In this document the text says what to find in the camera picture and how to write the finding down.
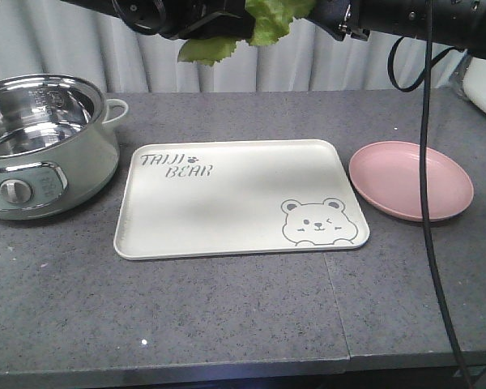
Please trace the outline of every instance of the green lettuce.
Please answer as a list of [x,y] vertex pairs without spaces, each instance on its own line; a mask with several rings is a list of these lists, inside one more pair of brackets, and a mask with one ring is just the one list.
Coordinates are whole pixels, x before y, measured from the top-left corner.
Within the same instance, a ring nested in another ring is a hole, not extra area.
[[[247,42],[252,46],[276,43],[290,33],[294,19],[306,17],[317,0],[246,0],[245,9],[256,19],[254,34]],[[241,39],[218,36],[211,39],[188,40],[180,49],[178,61],[214,65],[230,57]]]

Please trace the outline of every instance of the black wire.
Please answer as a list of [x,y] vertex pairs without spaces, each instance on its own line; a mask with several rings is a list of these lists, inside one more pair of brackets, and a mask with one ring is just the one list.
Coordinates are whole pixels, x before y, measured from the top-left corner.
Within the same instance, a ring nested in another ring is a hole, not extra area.
[[428,191],[427,191],[427,134],[428,118],[430,116],[430,88],[432,85],[432,43],[433,43],[433,0],[426,0],[427,8],[427,45],[425,51],[425,77],[424,77],[424,97],[423,97],[423,114],[421,118],[420,132],[420,196],[421,196],[421,214],[423,216],[424,241],[427,249],[428,265],[432,274],[434,289],[436,291],[437,302],[441,311],[441,316],[445,324],[446,333],[450,341],[450,346],[454,352],[454,357],[459,365],[461,374],[469,389],[474,385],[468,371],[466,362],[457,336],[455,335],[454,325],[446,304],[445,293],[441,285],[439,270],[436,263],[436,254],[434,252],[432,230],[430,228],[430,212],[428,210]]
[[[405,88],[399,86],[398,81],[396,80],[396,76],[394,75],[394,59],[396,57],[396,52],[398,51],[399,44],[402,43],[402,40],[404,38],[404,36],[399,38],[393,44],[392,49],[390,49],[389,58],[387,59],[387,74],[389,75],[390,83],[392,83],[396,89],[402,92],[412,92],[424,82],[426,72],[425,69],[423,69],[423,71],[421,71],[420,75],[412,85]],[[452,50],[457,50],[459,52],[464,51],[463,49],[459,49],[457,47],[449,47],[448,49],[444,49],[435,58],[432,59],[431,67],[435,67],[439,63],[439,61],[446,57],[446,55]]]

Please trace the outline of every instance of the white curtain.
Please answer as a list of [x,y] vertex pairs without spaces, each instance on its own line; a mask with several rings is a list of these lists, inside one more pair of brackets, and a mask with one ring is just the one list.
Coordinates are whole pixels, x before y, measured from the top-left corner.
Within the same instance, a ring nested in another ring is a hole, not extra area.
[[[58,0],[0,1],[0,79],[32,73],[83,77],[108,92],[254,92],[392,88],[386,60],[395,36],[334,41],[306,20],[269,47],[238,44],[213,67],[177,62],[183,41],[140,36],[117,18]],[[436,52],[443,49],[436,45]],[[434,70],[446,85],[463,55]],[[424,42],[406,40],[395,70],[407,85],[420,73]]]

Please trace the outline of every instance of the pink dish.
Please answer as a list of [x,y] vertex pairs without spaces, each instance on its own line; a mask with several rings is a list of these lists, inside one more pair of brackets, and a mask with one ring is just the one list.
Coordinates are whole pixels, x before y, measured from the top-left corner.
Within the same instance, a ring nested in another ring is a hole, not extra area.
[[[405,220],[421,221],[420,146],[388,141],[369,144],[351,158],[349,175],[356,190],[374,207]],[[431,148],[427,149],[430,220],[448,219],[473,200],[467,173]]]

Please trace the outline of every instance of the rectangular tray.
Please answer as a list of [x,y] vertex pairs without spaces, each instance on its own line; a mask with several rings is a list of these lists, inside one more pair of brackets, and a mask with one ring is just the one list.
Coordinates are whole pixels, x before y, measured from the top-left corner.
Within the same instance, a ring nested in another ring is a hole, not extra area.
[[341,250],[368,238],[335,148],[271,140],[136,150],[114,246],[143,260]]

